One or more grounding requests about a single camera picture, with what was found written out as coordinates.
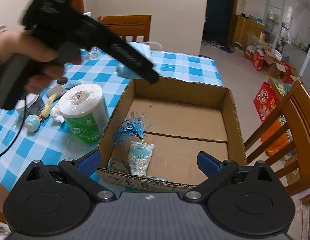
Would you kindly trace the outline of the person's left hand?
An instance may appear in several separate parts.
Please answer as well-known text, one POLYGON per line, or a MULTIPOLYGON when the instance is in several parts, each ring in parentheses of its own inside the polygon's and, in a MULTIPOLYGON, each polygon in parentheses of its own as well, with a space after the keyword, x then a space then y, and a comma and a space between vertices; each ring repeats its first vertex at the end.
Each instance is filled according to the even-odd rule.
POLYGON ((58 56, 56 51, 32 37, 26 30, 2 29, 0 30, 0 74, 3 71, 3 64, 13 54, 23 54, 37 62, 46 64, 42 74, 33 75, 27 80, 24 89, 28 93, 40 94, 43 89, 49 87, 52 81, 60 79, 64 75, 63 65, 51 64, 51 61, 58 56))

